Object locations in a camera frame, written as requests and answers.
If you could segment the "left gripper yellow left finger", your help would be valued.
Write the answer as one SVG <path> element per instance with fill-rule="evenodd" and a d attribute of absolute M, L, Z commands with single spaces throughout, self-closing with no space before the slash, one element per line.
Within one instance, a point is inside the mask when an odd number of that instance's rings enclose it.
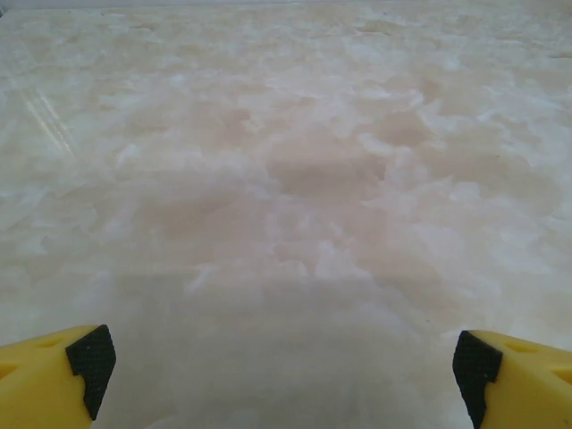
<path fill-rule="evenodd" d="M 105 324 L 2 346 L 1 429 L 91 427 L 115 363 Z"/>

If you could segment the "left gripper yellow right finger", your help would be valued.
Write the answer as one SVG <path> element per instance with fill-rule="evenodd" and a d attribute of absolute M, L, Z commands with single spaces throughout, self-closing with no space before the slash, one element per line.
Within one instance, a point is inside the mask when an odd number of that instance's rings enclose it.
<path fill-rule="evenodd" d="M 474 428 L 571 428 L 571 353 L 463 331 L 452 370 Z"/>

